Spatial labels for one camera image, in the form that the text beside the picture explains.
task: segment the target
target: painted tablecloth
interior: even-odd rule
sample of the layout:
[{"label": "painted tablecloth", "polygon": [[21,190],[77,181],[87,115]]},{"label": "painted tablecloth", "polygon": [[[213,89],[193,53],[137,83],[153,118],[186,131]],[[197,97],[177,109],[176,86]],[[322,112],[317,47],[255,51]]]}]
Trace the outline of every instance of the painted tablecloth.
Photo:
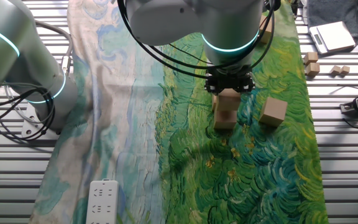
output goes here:
[{"label": "painted tablecloth", "polygon": [[[219,132],[204,81],[148,56],[116,2],[70,0],[79,97],[30,223],[85,223],[90,182],[105,178],[124,192],[119,223],[327,223],[299,41],[282,3],[272,47],[254,69],[257,88],[242,95],[234,130]],[[174,44],[205,59],[200,34]],[[277,129],[257,122],[268,96],[288,102]]]}]

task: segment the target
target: metal slat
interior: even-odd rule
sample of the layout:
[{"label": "metal slat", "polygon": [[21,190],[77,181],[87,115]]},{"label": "metal slat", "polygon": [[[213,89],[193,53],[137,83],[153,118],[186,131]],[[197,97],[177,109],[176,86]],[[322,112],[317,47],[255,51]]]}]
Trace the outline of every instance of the metal slat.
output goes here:
[{"label": "metal slat", "polygon": [[28,224],[28,218],[0,218],[0,224]]},{"label": "metal slat", "polygon": [[0,202],[8,201],[33,201],[38,194],[38,189],[0,189]]},{"label": "metal slat", "polygon": [[328,218],[330,224],[358,224],[358,218]]},{"label": "metal slat", "polygon": [[0,203],[0,216],[30,217],[34,203]]},{"label": "metal slat", "polygon": [[330,201],[345,201],[345,202],[357,202],[358,201],[358,189],[324,189],[324,196],[326,202]]},{"label": "metal slat", "polygon": [[326,203],[329,216],[349,217],[358,216],[358,203]]},{"label": "metal slat", "polygon": [[5,174],[43,174],[48,161],[0,161],[0,173]]}]

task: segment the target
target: power strip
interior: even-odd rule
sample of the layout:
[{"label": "power strip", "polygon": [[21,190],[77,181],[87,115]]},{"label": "power strip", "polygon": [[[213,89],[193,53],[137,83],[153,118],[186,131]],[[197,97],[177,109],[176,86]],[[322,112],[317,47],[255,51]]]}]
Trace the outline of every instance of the power strip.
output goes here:
[{"label": "power strip", "polygon": [[86,224],[116,224],[119,185],[115,180],[94,180],[89,187]]}]

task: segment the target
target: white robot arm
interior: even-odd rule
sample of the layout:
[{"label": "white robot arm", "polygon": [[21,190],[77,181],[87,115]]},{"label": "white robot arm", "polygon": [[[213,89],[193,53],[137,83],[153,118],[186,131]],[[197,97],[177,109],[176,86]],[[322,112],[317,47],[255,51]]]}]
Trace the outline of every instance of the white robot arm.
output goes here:
[{"label": "white robot arm", "polygon": [[[74,107],[77,88],[38,36],[35,20],[21,0],[0,0],[0,86],[3,82],[19,94],[32,89],[13,83],[28,83],[49,90],[55,105],[51,129],[59,130]],[[45,99],[33,93],[27,100],[39,120],[49,114]]]},{"label": "white robot arm", "polygon": [[[164,45],[200,32],[208,59],[232,60],[258,35],[263,0],[127,0],[129,24],[136,39]],[[250,55],[240,67],[250,64]]]},{"label": "white robot arm", "polygon": [[[252,50],[260,42],[280,0],[117,0],[121,16],[138,44],[164,65],[187,75],[205,78],[205,89],[215,95],[225,88],[238,92],[251,91]],[[262,32],[259,33],[263,6],[272,8]],[[212,62],[210,67],[190,65],[165,55],[155,45],[163,45],[193,33],[202,33],[204,50]],[[190,68],[207,70],[207,76],[190,74],[162,61],[151,50],[164,58]]]}]

